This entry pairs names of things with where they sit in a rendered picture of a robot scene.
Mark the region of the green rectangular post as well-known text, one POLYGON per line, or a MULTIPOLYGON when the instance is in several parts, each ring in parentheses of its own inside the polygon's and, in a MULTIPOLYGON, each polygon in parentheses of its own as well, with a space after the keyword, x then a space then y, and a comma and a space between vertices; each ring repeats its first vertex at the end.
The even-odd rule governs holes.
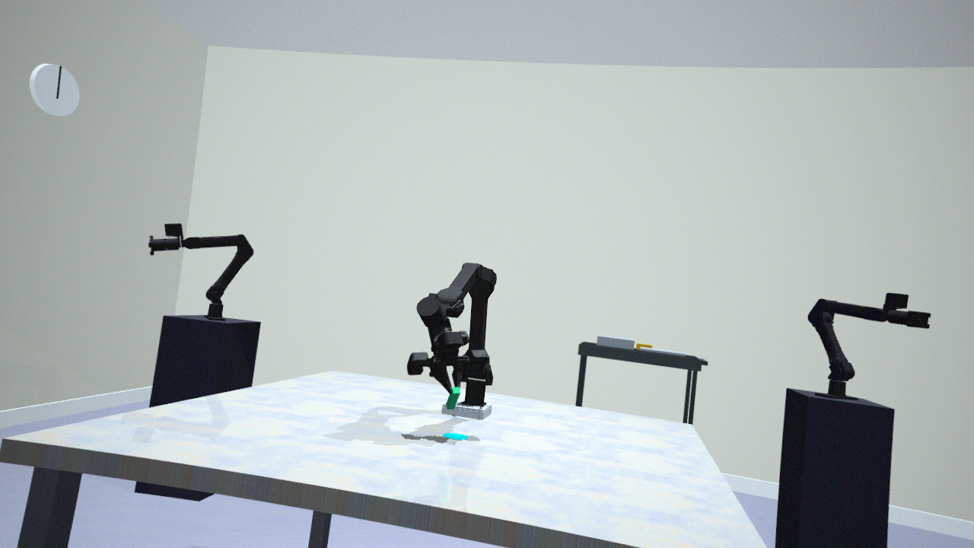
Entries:
POLYGON ((452 388, 452 394, 450 394, 446 403, 447 409, 455 408, 456 403, 458 403, 459 396, 460 396, 460 388, 459 387, 452 388))

